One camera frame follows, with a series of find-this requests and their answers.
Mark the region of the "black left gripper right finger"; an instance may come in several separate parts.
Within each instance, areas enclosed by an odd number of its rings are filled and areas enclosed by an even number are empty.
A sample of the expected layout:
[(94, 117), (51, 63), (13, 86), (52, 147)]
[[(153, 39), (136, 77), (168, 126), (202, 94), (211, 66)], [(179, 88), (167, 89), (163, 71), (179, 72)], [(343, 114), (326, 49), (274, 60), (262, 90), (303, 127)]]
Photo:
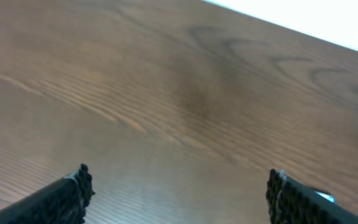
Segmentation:
[(330, 193), (303, 185), (284, 170), (270, 171), (265, 196), (271, 224), (358, 224), (358, 216)]

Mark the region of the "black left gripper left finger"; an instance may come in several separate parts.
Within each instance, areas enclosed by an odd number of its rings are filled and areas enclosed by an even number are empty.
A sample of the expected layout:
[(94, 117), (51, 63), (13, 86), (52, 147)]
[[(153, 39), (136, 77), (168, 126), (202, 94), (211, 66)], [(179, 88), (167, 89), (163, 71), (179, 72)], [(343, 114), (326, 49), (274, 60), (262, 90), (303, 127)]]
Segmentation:
[(0, 210), (0, 224), (83, 224), (95, 191), (88, 166)]

